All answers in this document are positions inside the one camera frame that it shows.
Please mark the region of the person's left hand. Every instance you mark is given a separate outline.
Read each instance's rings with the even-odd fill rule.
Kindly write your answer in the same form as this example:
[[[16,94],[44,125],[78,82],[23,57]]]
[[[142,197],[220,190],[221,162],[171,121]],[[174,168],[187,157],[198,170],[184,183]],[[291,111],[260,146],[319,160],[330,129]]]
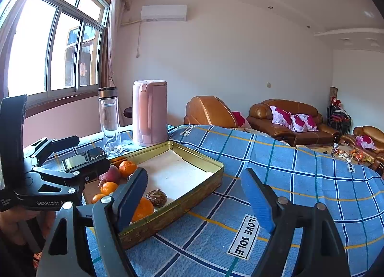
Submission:
[[[24,245],[26,243],[25,236],[22,234],[18,224],[21,221],[35,218],[41,213],[44,214],[44,217],[40,229],[43,237],[46,238],[55,222],[55,211],[30,211],[24,207],[15,206],[7,211],[1,212],[1,231],[10,242],[19,246]]]

